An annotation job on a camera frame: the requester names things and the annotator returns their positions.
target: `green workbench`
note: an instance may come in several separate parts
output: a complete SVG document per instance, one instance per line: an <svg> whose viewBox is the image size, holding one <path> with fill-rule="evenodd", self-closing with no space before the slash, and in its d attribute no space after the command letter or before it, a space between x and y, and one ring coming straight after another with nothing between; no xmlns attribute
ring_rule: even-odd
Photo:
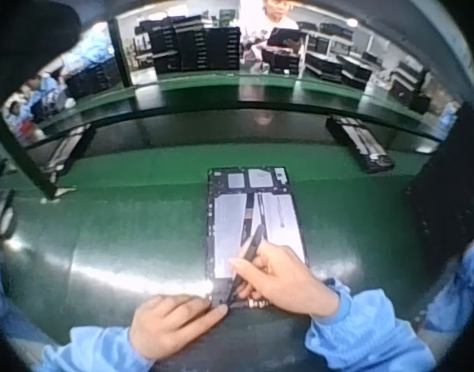
<svg viewBox="0 0 474 372"><path fill-rule="evenodd" d="M395 170L362 173L338 146L185 146L78 161L60 180L78 190L44 202L18 174L18 227L1 254L9 297L56 341L72 326L127 326L156 293L207 291L206 179L211 167L283 165L292 182L307 254L319 277L354 292L383 288L410 318L435 278L403 190L427 161L391 152ZM255 310L245 322L268 322Z"/></svg>
<svg viewBox="0 0 474 372"><path fill-rule="evenodd" d="M58 133L86 122L107 126L154 115L256 108L353 115L434 140L446 136L437 122L410 111L381 88L370 86L363 92L326 81L235 71L170 74L148 86L115 88L87 97L75 108L40 123L39 127L51 140Z"/></svg>

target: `black tool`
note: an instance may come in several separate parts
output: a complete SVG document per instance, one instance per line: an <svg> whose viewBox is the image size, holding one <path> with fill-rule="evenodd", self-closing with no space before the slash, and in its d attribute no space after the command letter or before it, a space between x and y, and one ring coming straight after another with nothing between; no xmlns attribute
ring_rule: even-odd
<svg viewBox="0 0 474 372"><path fill-rule="evenodd" d="M261 244L264 234L265 227L263 225L259 225L255 230L254 237L252 238L251 244L247 248L247 252L245 252L244 260L252 262L252 260L255 258L256 253L258 252L258 247ZM231 284L230 294L228 295L228 306L230 306L234 302L235 291L242 283L244 283L244 279L240 275L236 274L234 281Z"/></svg>

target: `finger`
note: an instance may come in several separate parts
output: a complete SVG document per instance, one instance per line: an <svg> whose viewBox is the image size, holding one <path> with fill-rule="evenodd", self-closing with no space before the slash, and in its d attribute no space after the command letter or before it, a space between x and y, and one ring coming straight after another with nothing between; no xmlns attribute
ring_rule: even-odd
<svg viewBox="0 0 474 372"><path fill-rule="evenodd" d="M266 265L262 259L262 257L259 257L259 256L256 256L253 260L252 260L252 264L254 266L256 266L258 269L264 269L266 268Z"/></svg>
<svg viewBox="0 0 474 372"><path fill-rule="evenodd" d="M246 287L248 286L248 283L242 283L240 284L237 289L235 290L236 293L241 293Z"/></svg>
<svg viewBox="0 0 474 372"><path fill-rule="evenodd" d="M238 297L244 300L245 298L248 298L252 291L254 290L254 287L252 287L249 283L245 286L245 289L242 292L237 292Z"/></svg>
<svg viewBox="0 0 474 372"><path fill-rule="evenodd" d="M144 302L142 305L139 306L139 308L155 308L159 302L161 302L164 299L164 296L162 295L157 295L151 298L150 300Z"/></svg>
<svg viewBox="0 0 474 372"><path fill-rule="evenodd" d="M253 291L251 297L254 300L260 300L262 298L262 293L260 291Z"/></svg>
<svg viewBox="0 0 474 372"><path fill-rule="evenodd" d="M182 347L199 338L201 335L209 331L217 323L221 321L228 313L228 306L220 305L214 308L204 316L194 320L187 324L185 327L172 333L173 338L177 345Z"/></svg>
<svg viewBox="0 0 474 372"><path fill-rule="evenodd" d="M235 272L239 274L247 283L259 290L261 293L265 293L266 287L272 280L269 275L260 271L252 263L240 258L234 258L230 260L230 264Z"/></svg>
<svg viewBox="0 0 474 372"><path fill-rule="evenodd" d="M210 302L203 298L192 298L185 304L178 306L173 312L166 315L164 319L167 324L174 329L178 329L207 310L210 305Z"/></svg>
<svg viewBox="0 0 474 372"><path fill-rule="evenodd" d="M247 253L247 250L249 249L249 246L251 246L251 238L247 239L245 243L242 245L240 250L238 251L238 258L244 258L245 254Z"/></svg>
<svg viewBox="0 0 474 372"><path fill-rule="evenodd" d="M179 305L186 303L192 296L187 294L181 294L179 296L166 296L161 302L154 308L157 315L164 318L166 315L175 310Z"/></svg>

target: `component on shelf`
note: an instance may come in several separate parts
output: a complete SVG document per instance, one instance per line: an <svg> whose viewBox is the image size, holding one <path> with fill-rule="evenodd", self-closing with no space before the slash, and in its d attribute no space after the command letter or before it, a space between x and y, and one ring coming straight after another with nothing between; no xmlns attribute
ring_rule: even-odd
<svg viewBox="0 0 474 372"><path fill-rule="evenodd" d="M297 22L297 26L307 31L318 31L317 25L311 22Z"/></svg>
<svg viewBox="0 0 474 372"><path fill-rule="evenodd" d="M421 94L426 74L427 69L416 71L408 64L399 62L393 71L390 95L405 106L424 114L429 109L429 106L426 106L427 99Z"/></svg>
<svg viewBox="0 0 474 372"><path fill-rule="evenodd" d="M290 246L306 263L306 250L289 175L284 167L235 167L209 171L206 276L211 302L226 303L233 283L228 260L264 226L264 239ZM237 301L231 308L263 308L266 301Z"/></svg>
<svg viewBox="0 0 474 372"><path fill-rule="evenodd" d="M372 75L372 69L360 60L352 57L337 56L344 65L342 70L342 81L349 87L364 91Z"/></svg>
<svg viewBox="0 0 474 372"><path fill-rule="evenodd" d="M330 39L318 36L317 34L309 33L309 42L307 44L307 50L326 55L328 53L329 45Z"/></svg>
<svg viewBox="0 0 474 372"><path fill-rule="evenodd" d="M334 57L308 51L306 53L306 68L325 81L342 84L343 65Z"/></svg>
<svg viewBox="0 0 474 372"><path fill-rule="evenodd" d="M240 28L222 27L207 30L211 70L240 69Z"/></svg>
<svg viewBox="0 0 474 372"><path fill-rule="evenodd" d="M300 55L287 50L264 47L262 61L269 64L270 71L274 74L299 74Z"/></svg>
<svg viewBox="0 0 474 372"><path fill-rule="evenodd" d="M365 173L390 171L395 161L372 135L361 120L332 115L327 129L342 146L347 146Z"/></svg>
<svg viewBox="0 0 474 372"><path fill-rule="evenodd" d="M381 60L377 56L375 56L374 54L371 54L369 52L363 52L362 53L362 59L367 60L368 62L370 62L372 64L375 64L376 66L379 66L379 67L382 66Z"/></svg>
<svg viewBox="0 0 474 372"><path fill-rule="evenodd" d="M321 23L320 31L326 35L339 36L349 41L352 41L354 35L354 31L345 29L344 27L335 25L334 23Z"/></svg>
<svg viewBox="0 0 474 372"><path fill-rule="evenodd" d="M182 71L182 59L178 52L170 51L154 55L156 74L169 74Z"/></svg>
<svg viewBox="0 0 474 372"><path fill-rule="evenodd" d="M121 82L119 69L114 57L90 67L66 80L69 94L79 99L110 89Z"/></svg>

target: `worker in blue uniform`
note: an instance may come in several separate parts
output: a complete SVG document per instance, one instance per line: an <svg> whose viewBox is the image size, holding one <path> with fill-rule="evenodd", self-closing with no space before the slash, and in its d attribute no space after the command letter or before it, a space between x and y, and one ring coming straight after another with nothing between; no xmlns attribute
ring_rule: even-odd
<svg viewBox="0 0 474 372"><path fill-rule="evenodd" d="M49 99L51 93L59 90L59 84L50 76L42 77L40 75L36 75L35 77L30 78L26 82L26 85L32 92L28 100L29 107L32 107L43 99Z"/></svg>
<svg viewBox="0 0 474 372"><path fill-rule="evenodd" d="M328 367L423 371L435 366L430 349L408 322L396 318L382 290L351 296L349 289L336 280L317 280L290 248L267 242L259 246L252 263L234 259L231 264L247 281L237 290L241 298L267 298L288 312L311 317L305 345L323 356ZM443 290L445 294L437 296L429 308L428 321L433 329L455 330L452 322L464 326L474 307L473 285L474 242ZM461 311L452 312L449 319L445 306L458 306ZM156 361L170 357L208 332L227 313L225 305L209 308L208 301L188 295L154 297L137 309L129 328L72 329L71 343L46 347L43 363L36 370L148 371Z"/></svg>

